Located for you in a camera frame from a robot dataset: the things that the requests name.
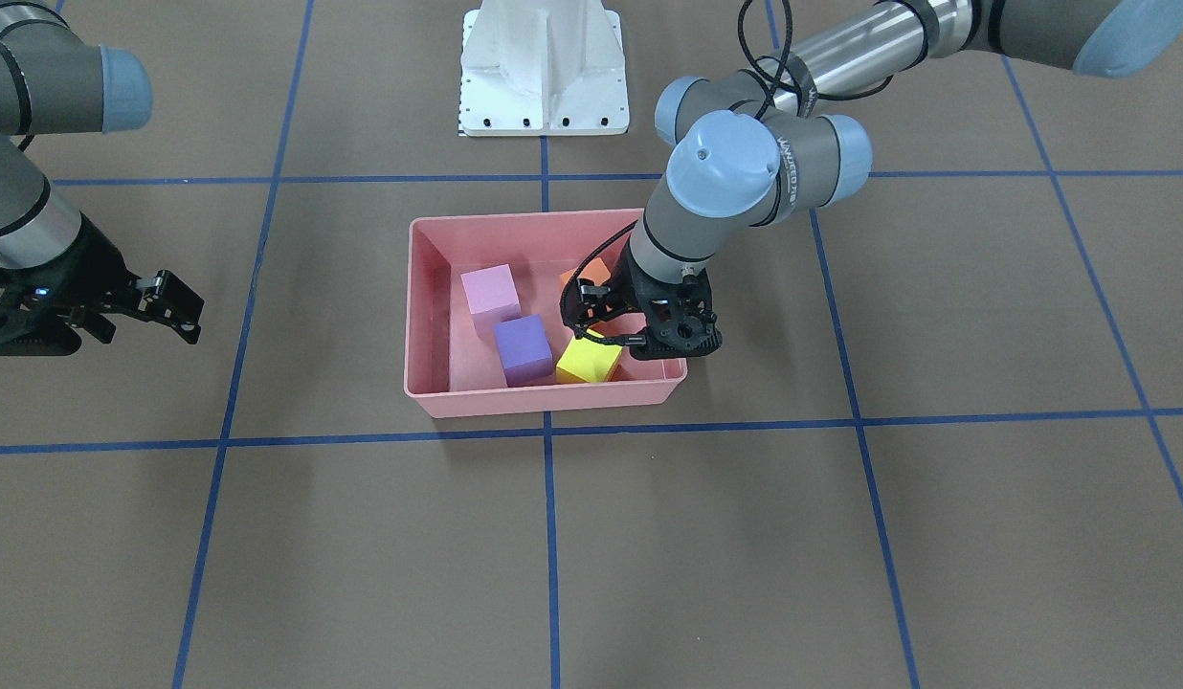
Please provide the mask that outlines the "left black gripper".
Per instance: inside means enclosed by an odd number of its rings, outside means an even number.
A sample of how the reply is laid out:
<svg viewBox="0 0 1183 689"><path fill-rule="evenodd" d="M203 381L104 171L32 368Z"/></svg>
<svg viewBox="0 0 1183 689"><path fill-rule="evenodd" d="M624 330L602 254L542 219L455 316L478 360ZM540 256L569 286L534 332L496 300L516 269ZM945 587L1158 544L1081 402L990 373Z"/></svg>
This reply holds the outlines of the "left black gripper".
<svg viewBox="0 0 1183 689"><path fill-rule="evenodd" d="M671 322L675 318L675 286L649 278L639 268L631 242L626 240L606 286L587 278L570 278L561 289L558 310L561 322L573 331L574 339L605 347L642 349L649 344L647 326L627 333L603 333L594 327L631 313L644 314L645 318L657 322Z"/></svg>

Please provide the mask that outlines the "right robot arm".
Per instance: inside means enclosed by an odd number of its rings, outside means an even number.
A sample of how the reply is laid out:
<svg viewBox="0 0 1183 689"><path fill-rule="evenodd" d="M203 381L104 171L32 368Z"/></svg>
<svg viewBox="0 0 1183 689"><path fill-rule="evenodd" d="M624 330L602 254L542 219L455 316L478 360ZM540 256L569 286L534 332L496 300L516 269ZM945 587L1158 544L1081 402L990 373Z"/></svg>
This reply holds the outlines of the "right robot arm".
<svg viewBox="0 0 1183 689"><path fill-rule="evenodd" d="M142 129L153 105L131 52L85 41L49 1L0 1L0 358L71 356L84 336L109 344L115 315L198 344L198 292L168 270L129 270L30 156L41 137Z"/></svg>

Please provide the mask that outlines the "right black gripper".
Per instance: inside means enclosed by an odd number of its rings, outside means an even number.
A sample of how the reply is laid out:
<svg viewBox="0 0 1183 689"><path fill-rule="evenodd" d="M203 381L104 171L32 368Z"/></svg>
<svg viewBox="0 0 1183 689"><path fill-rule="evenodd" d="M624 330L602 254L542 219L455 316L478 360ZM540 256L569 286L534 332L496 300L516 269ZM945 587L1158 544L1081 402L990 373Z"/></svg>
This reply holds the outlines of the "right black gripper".
<svg viewBox="0 0 1183 689"><path fill-rule="evenodd" d="M127 269L123 255L83 218L79 233L66 252L37 270L37 285L54 289L57 304L67 326L85 331L102 344L114 342L110 314L172 328L186 344L198 344L199 318L205 300L169 270L138 278Z"/></svg>

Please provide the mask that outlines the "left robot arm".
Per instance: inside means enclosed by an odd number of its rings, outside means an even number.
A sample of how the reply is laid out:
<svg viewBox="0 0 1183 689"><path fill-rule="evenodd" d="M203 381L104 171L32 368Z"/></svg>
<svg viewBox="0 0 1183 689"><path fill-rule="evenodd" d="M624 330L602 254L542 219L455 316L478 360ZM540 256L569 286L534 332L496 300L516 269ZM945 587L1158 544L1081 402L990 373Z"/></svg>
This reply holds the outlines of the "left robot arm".
<svg viewBox="0 0 1183 689"><path fill-rule="evenodd" d="M1183 32L1183 1L879 1L758 56L728 78L675 79L658 97L666 169L639 218L614 236L605 281L574 271L560 296L574 340L640 361L702 358L723 337L706 266L745 228L853 197L873 147L864 125L817 112L875 96L894 75L964 51L1092 78L1151 65Z"/></svg>

